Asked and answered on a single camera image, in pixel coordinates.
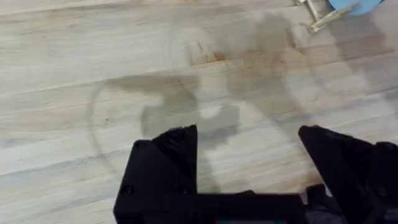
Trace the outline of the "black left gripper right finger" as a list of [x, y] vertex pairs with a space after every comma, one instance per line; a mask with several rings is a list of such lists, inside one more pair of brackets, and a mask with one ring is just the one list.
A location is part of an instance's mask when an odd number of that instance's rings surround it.
[[321, 126], [298, 131], [323, 182], [306, 189], [310, 223], [397, 223], [397, 145]]

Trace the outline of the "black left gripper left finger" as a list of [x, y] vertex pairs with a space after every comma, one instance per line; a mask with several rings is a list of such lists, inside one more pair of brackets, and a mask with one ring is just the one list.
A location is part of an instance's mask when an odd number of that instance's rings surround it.
[[172, 128], [153, 139], [134, 142], [122, 177], [113, 214], [117, 223], [186, 223], [172, 212], [129, 212], [148, 199], [167, 194], [197, 193], [198, 130], [192, 124]]

